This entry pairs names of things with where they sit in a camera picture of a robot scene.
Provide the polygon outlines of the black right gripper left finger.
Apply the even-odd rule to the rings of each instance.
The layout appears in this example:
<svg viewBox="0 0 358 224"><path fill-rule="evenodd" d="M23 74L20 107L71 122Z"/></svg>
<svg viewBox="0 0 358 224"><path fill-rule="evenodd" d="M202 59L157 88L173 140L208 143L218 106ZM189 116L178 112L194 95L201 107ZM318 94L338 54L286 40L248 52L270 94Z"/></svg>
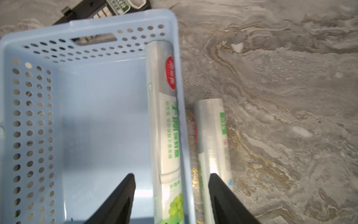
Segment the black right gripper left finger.
<svg viewBox="0 0 358 224"><path fill-rule="evenodd" d="M87 224L128 224L136 189L135 176L129 173Z"/></svg>

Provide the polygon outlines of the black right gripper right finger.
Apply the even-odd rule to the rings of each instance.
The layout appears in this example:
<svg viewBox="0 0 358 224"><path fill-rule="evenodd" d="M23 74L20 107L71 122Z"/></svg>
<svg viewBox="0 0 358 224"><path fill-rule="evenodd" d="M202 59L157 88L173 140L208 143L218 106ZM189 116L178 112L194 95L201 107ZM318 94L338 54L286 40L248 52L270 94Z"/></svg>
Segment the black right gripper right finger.
<svg viewBox="0 0 358 224"><path fill-rule="evenodd" d="M208 188L216 224L260 224L216 173Z"/></svg>

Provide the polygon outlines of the green label plastic wrap roll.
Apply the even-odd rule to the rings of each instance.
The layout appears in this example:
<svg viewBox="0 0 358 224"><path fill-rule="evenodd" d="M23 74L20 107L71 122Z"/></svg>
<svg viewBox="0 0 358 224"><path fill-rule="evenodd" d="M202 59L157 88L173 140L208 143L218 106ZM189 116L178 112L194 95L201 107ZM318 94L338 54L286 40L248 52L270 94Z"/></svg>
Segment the green label plastic wrap roll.
<svg viewBox="0 0 358 224"><path fill-rule="evenodd" d="M223 100L216 98L195 102L194 118L205 222L213 224L208 188L210 174L216 173L229 189L233 189Z"/></svg>

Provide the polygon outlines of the light blue perforated plastic basket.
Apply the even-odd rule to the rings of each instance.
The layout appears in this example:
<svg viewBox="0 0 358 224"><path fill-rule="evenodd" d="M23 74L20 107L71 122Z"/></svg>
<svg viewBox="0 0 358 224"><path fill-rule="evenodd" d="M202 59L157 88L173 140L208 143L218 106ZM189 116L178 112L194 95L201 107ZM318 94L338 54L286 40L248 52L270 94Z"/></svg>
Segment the light blue perforated plastic basket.
<svg viewBox="0 0 358 224"><path fill-rule="evenodd" d="M84 223L129 173L130 222L153 222L145 47L156 40L174 50L184 221L196 222L178 20L152 9L1 39L1 223Z"/></svg>

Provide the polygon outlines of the red label plastic wrap roll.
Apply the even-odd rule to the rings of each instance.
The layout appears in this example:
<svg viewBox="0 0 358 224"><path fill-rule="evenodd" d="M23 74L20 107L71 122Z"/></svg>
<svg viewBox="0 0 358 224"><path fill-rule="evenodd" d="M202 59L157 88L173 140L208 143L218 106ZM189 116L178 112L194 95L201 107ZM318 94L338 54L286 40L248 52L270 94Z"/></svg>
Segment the red label plastic wrap roll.
<svg viewBox="0 0 358 224"><path fill-rule="evenodd" d="M173 47L153 41L146 47L146 78L153 177L154 222L183 224L184 203Z"/></svg>

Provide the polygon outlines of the black white calculator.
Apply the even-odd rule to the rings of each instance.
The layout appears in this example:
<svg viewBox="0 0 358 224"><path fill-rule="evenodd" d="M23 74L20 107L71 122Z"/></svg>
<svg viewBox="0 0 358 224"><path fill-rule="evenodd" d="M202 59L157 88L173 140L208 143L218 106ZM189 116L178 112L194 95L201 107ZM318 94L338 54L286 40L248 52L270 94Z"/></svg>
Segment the black white calculator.
<svg viewBox="0 0 358 224"><path fill-rule="evenodd" d="M151 9L148 0L84 0L74 8L66 7L62 10L61 17L55 25L67 23L73 20L97 19L117 15L125 15Z"/></svg>

